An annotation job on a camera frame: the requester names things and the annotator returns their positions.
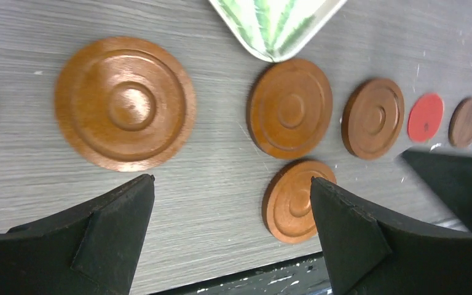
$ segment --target gray wooden table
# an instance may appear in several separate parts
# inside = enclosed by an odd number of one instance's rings
[[[251,85],[268,64],[247,53],[202,0],[0,0],[0,232],[139,174],[87,163],[53,115],[53,86],[65,61],[89,42],[118,35],[172,53],[191,75],[199,107],[184,148],[148,171],[157,198],[132,293],[320,251],[316,238],[282,244],[262,224],[264,190],[287,164],[256,151],[245,126]],[[418,96],[437,91],[445,119],[423,147],[451,150],[449,119],[472,95],[472,1],[349,0],[298,57],[325,71],[334,94],[329,131],[309,156],[364,198],[428,222],[450,217],[396,159],[412,146],[406,126],[387,155],[365,162],[344,148],[340,117],[349,94],[369,77],[399,83],[406,115]]]

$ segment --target red circle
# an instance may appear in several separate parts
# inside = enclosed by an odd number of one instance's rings
[[[408,135],[412,141],[424,143],[435,136],[444,114],[443,99],[437,93],[421,96],[410,111]]]

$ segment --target small brown disc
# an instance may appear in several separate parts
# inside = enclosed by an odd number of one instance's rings
[[[292,59],[269,69],[248,103],[256,145],[279,159],[296,159],[323,138],[332,115],[332,91],[316,65]]]
[[[132,37],[96,41],[75,54],[55,89],[55,114],[89,162],[141,171],[170,159],[191,134],[191,79],[163,48]]]
[[[451,145],[465,148],[472,143],[472,97],[458,104],[449,124]]]
[[[312,160],[288,165],[270,182],[263,199],[263,219],[278,240],[300,243],[317,233],[310,206],[313,176],[336,183],[336,177],[327,165]]]
[[[348,151],[364,160],[384,155],[397,140],[404,120],[401,89],[389,79],[360,86],[348,100],[341,134]]]

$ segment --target scratched black edge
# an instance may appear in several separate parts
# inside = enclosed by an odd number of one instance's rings
[[[323,253],[318,252],[153,295],[327,294],[330,281]]]

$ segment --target raised center of disc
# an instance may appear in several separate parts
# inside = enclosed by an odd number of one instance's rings
[[[378,134],[386,121],[386,112],[381,106],[370,108],[364,118],[364,128],[372,135]]]
[[[139,83],[121,83],[109,94],[109,117],[121,129],[142,130],[151,123],[155,113],[153,94]]]
[[[310,211],[310,192],[306,189],[296,191],[290,198],[290,213],[301,218]]]
[[[305,117],[305,105],[296,94],[289,94],[280,98],[278,120],[285,128],[296,128]]]

